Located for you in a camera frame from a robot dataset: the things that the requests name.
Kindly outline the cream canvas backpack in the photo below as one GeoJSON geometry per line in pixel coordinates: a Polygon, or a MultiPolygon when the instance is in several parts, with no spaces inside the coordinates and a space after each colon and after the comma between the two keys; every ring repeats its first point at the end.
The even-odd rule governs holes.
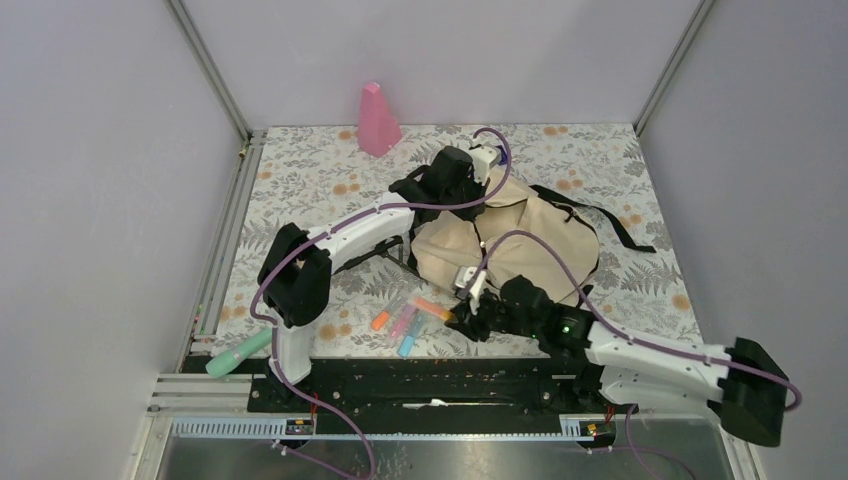
{"type": "Polygon", "coordinates": [[[514,176],[474,220],[443,211],[425,223],[411,242],[417,271],[426,281],[453,290],[460,270],[479,266],[489,248],[513,230],[531,233],[544,244],[521,235],[504,240],[487,262],[486,284],[498,291],[507,281],[523,276],[550,299],[575,306],[577,287],[545,246],[550,246],[584,285],[597,270],[601,256],[594,225],[565,197],[541,186],[531,187],[514,176]]]}

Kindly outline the orange yellow highlighter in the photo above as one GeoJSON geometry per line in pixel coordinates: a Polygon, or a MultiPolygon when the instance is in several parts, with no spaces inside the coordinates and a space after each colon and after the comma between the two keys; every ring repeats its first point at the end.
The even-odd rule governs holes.
{"type": "Polygon", "coordinates": [[[449,309],[423,297],[412,297],[408,300],[408,304],[417,310],[440,319],[444,323],[450,323],[455,320],[455,315],[449,309]]]}

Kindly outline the light blue highlighter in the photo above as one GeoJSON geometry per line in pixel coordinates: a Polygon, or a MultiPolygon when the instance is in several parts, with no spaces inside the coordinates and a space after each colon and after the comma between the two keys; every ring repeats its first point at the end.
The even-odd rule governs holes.
{"type": "Polygon", "coordinates": [[[422,326],[426,323],[426,316],[423,313],[418,313],[409,327],[405,331],[405,335],[397,349],[397,355],[406,358],[410,355],[415,342],[420,334],[422,326]]]}

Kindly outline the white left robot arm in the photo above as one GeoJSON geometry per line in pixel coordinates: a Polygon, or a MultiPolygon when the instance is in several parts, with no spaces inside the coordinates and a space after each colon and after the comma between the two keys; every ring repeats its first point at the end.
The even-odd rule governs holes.
{"type": "Polygon", "coordinates": [[[373,204],[322,226],[305,230],[288,223],[277,232],[257,277],[251,313],[272,327],[269,366],[277,379],[271,395],[282,408],[296,411],[309,401],[309,326],[328,305],[332,276],[443,211],[474,218],[505,184],[504,177],[491,179],[492,170],[511,165],[506,143],[446,146],[373,204]]]}

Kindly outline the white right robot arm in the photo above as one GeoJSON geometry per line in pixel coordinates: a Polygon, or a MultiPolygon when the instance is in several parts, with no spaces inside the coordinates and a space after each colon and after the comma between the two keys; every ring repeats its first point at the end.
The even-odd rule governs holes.
{"type": "Polygon", "coordinates": [[[493,333],[536,340],[541,352],[572,372],[573,396],[583,410],[610,403],[691,413],[748,443],[780,445],[788,377],[760,343],[738,337],[724,347],[630,333],[554,302],[522,276],[498,293],[485,288],[484,277],[474,267],[454,276],[460,302],[448,326],[473,341],[493,333]]]}

